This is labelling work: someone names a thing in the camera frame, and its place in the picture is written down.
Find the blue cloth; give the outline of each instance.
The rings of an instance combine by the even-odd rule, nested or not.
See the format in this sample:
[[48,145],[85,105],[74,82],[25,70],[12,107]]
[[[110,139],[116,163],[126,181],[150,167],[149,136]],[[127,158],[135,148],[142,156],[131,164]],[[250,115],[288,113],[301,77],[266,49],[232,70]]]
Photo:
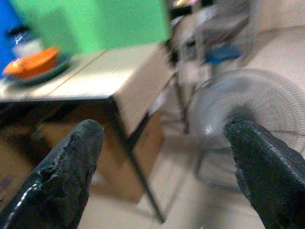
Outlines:
[[6,65],[15,58],[11,52],[13,44],[6,37],[6,32],[8,29],[20,25],[22,25],[22,22],[10,2],[8,0],[0,0],[0,78]]
[[242,52],[239,48],[231,45],[224,45],[208,52],[205,61],[211,64],[219,64],[227,60],[234,60],[241,55]]

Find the orange bowl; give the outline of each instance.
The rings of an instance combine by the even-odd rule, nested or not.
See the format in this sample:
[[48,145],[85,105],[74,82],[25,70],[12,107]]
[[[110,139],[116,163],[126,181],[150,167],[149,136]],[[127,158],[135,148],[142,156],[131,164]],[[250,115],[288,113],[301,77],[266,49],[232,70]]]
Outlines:
[[56,66],[56,58],[59,52],[59,49],[50,47],[40,53],[16,59],[6,66],[3,74],[14,75],[19,79],[42,74]]

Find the white wall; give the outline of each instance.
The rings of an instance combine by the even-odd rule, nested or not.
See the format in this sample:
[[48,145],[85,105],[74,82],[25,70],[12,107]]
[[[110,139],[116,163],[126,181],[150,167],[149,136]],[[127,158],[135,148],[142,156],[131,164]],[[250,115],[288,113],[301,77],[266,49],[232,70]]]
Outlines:
[[305,26],[305,0],[258,1],[258,31]]

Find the green plate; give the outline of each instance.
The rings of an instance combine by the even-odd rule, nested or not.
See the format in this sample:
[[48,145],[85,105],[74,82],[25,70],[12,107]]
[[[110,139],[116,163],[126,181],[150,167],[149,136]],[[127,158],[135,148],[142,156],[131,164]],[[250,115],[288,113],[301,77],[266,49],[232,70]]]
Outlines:
[[70,54],[59,54],[59,56],[57,57],[56,66],[45,73],[36,75],[26,80],[17,79],[13,75],[8,75],[7,79],[11,81],[14,86],[32,86],[35,84],[39,84],[54,78],[55,76],[68,69],[71,58],[72,55]]

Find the table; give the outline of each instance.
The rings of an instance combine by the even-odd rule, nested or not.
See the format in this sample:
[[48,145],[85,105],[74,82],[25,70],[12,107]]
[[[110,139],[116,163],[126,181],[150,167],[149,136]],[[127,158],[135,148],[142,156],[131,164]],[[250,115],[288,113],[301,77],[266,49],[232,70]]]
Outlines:
[[132,152],[147,111],[168,84],[173,69],[162,44],[147,44],[74,56],[70,68],[31,87],[1,82],[0,104],[102,103],[160,222],[165,218]]

